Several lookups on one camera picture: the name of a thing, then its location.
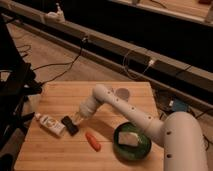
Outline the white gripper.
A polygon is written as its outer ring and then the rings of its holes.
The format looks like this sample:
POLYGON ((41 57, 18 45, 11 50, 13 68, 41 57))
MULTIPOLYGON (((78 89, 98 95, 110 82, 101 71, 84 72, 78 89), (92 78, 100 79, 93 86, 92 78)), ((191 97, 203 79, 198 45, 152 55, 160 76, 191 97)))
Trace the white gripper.
POLYGON ((73 123, 79 125, 83 120, 91 118, 99 107, 100 103, 96 99, 87 98, 80 104, 79 110, 73 116, 73 123))

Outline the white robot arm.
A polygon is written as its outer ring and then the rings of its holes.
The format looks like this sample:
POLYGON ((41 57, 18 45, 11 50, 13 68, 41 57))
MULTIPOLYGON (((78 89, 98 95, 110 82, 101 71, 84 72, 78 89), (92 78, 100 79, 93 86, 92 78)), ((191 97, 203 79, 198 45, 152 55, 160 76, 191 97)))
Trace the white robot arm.
POLYGON ((92 94, 80 104, 74 122, 79 124, 91 118, 104 103, 164 149, 164 171, 208 171, 202 129, 192 115, 174 112, 161 121, 116 96, 111 87, 96 84, 92 94))

